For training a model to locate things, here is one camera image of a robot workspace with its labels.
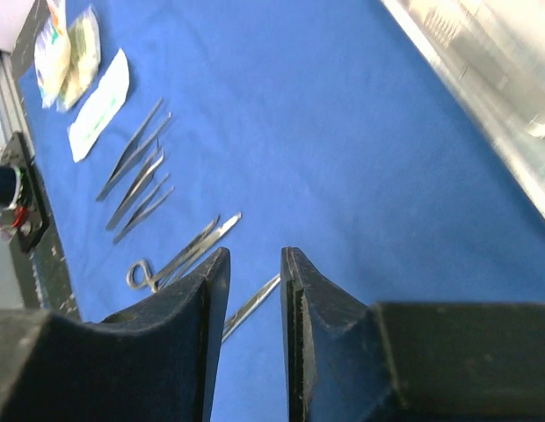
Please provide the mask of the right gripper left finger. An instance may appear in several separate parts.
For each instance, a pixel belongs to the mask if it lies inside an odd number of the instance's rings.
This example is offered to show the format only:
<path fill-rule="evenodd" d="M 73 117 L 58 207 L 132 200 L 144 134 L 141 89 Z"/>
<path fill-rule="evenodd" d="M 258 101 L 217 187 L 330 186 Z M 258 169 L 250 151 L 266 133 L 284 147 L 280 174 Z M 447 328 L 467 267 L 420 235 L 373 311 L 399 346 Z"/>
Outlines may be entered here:
<path fill-rule="evenodd" d="M 221 247 L 96 324 L 0 309 L 0 421 L 208 421 L 229 283 Z"/>

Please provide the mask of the white suture packet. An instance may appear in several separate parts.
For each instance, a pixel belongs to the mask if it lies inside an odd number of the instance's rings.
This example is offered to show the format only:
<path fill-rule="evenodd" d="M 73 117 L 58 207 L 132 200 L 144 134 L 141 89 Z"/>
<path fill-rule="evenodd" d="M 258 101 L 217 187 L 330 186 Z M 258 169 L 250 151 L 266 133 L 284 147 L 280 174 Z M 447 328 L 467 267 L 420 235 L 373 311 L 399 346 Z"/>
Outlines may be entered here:
<path fill-rule="evenodd" d="M 69 146 L 74 163 L 87 157 L 102 131 L 124 105 L 129 79 L 127 56 L 120 48 L 100 78 L 97 89 L 69 126 Z"/>

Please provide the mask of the blue surgical drape cloth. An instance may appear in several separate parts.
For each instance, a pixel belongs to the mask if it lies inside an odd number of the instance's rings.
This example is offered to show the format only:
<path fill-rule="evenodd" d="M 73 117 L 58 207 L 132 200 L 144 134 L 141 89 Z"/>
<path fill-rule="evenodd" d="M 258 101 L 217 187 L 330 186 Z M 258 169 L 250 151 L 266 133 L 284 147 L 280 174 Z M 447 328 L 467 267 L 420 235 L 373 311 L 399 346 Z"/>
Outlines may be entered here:
<path fill-rule="evenodd" d="M 96 1 L 102 62 L 120 48 L 127 101 L 74 163 L 76 111 L 43 109 L 19 78 L 72 290 L 98 322 L 149 294 L 127 269 L 163 267 L 206 224 L 242 212 L 229 311 L 300 248 L 328 279 L 377 301 L 545 302 L 545 221 L 378 1 Z M 141 161 L 96 198 L 158 99 Z M 145 160 L 153 179 L 105 226 Z M 118 244 L 166 174 L 172 194 Z"/>

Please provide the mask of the steel hemostat clamp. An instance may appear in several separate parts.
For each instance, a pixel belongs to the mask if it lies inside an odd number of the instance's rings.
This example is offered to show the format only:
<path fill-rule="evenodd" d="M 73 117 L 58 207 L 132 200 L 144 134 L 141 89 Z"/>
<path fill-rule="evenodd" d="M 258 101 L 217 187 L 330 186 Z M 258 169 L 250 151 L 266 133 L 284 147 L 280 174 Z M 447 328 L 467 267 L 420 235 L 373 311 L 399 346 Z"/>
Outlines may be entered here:
<path fill-rule="evenodd" d="M 168 283 L 180 279 L 187 270 L 223 238 L 242 217 L 243 213 L 238 212 L 231 216 L 221 226 L 217 226 L 218 221 L 220 220 L 220 216 L 217 216 L 159 272 L 154 273 L 150 263 L 144 258 L 136 261 L 127 271 L 127 285 L 133 290 L 148 287 L 152 293 L 157 293 Z"/>

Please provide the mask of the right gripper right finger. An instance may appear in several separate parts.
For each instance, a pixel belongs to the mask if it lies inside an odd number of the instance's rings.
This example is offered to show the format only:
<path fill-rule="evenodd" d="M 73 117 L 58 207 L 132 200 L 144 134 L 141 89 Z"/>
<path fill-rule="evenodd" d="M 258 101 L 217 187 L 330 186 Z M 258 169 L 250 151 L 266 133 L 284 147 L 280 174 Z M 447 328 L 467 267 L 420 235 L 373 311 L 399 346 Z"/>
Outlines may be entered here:
<path fill-rule="evenodd" d="M 545 421 L 545 303 L 366 305 L 286 247 L 292 421 Z"/>

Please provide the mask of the green packaged surgical supplies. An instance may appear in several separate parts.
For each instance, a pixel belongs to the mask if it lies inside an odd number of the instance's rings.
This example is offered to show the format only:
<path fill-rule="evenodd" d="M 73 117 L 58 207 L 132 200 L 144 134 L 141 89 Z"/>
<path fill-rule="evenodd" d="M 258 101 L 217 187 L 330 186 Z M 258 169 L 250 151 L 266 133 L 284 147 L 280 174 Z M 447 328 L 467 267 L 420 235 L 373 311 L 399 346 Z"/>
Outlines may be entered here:
<path fill-rule="evenodd" d="M 84 95 L 98 73 L 101 61 L 98 19 L 92 4 L 69 28 L 69 70 L 56 100 L 56 110 L 66 113 Z"/>

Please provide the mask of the steel forceps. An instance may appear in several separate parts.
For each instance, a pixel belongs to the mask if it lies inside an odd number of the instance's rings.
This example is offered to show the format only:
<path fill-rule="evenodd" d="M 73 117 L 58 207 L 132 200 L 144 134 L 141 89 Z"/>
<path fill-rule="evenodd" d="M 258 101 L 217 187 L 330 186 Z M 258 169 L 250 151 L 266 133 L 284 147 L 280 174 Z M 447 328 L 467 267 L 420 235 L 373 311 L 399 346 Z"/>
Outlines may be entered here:
<path fill-rule="evenodd" d="M 157 147 L 156 150 L 145 160 L 138 175 L 125 193 L 124 198 L 113 213 L 113 216 L 109 222 L 106 224 L 106 230 L 113 230 L 116 228 L 124 215 L 134 205 L 140 194 L 153 179 L 156 169 L 161 165 L 163 160 L 164 149 L 162 147 Z"/>
<path fill-rule="evenodd" d="M 163 179 L 157 183 L 155 188 L 145 197 L 136 210 L 131 214 L 127 223 L 123 226 L 121 231 L 113 238 L 113 244 L 118 244 L 130 231 L 132 231 L 136 226 L 144 222 L 174 191 L 174 187 L 162 194 L 156 200 L 154 198 L 157 196 L 162 185 L 170 177 L 170 173 L 166 174 Z"/>
<path fill-rule="evenodd" d="M 163 102 L 163 97 L 157 100 L 142 124 L 129 139 L 108 180 L 101 188 L 96 198 L 97 202 L 103 201 L 108 196 L 109 192 L 116 186 L 116 184 L 125 176 L 125 174 L 141 161 L 147 152 L 148 147 L 159 136 L 166 124 L 171 119 L 172 113 L 168 112 L 155 131 L 147 139 L 142 141 L 142 134 Z"/>

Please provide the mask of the glove packet teal orange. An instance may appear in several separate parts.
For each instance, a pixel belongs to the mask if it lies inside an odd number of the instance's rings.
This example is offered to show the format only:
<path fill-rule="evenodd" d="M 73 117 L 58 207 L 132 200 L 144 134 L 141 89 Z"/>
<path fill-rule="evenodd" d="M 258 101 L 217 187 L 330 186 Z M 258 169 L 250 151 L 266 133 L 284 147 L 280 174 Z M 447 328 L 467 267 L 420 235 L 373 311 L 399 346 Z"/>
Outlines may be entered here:
<path fill-rule="evenodd" d="M 71 43 L 66 2 L 47 1 L 49 16 L 34 43 L 34 68 L 41 106 L 52 106 L 60 94 L 70 64 Z"/>

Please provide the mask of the metal instrument tray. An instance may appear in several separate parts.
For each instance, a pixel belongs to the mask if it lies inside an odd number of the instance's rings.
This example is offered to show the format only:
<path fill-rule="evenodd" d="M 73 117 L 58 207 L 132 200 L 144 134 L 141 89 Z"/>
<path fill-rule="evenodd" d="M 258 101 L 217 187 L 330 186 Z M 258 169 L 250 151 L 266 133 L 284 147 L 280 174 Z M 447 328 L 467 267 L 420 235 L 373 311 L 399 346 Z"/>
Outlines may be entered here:
<path fill-rule="evenodd" d="M 386 1 L 545 220 L 545 1 Z"/>

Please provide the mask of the steel surgical scissors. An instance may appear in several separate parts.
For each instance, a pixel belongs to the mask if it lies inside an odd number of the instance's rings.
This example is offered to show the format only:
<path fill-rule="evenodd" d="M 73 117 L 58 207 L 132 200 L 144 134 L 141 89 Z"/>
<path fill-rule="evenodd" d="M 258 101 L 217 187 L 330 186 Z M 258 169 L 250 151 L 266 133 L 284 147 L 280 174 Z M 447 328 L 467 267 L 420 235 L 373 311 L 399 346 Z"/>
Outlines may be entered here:
<path fill-rule="evenodd" d="M 223 327 L 222 343 L 270 296 L 280 283 L 280 274 L 277 273 L 267 281 L 244 305 L 229 316 Z"/>

